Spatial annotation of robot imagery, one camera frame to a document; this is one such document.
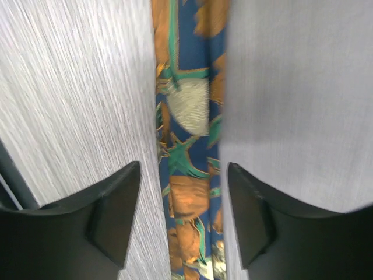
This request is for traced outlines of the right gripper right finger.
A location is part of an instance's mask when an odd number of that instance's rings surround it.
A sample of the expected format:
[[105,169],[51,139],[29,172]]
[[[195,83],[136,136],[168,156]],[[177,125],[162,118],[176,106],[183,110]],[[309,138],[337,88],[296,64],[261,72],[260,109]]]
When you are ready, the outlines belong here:
[[337,213],[299,201],[236,163],[227,168],[250,279],[371,279],[372,206]]

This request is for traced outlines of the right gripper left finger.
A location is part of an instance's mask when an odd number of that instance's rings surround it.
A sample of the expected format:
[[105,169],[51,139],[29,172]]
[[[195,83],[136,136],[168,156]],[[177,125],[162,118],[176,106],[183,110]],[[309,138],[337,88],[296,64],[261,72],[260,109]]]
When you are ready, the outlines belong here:
[[117,279],[124,269],[140,163],[39,209],[1,207],[2,279]]

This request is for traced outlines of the floral patterned necktie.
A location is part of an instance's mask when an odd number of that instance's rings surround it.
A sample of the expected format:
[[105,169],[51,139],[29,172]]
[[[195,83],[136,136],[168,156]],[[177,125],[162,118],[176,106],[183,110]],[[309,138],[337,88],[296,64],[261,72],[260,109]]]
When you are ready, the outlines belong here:
[[226,279],[219,142],[228,1],[153,1],[156,136],[172,279]]

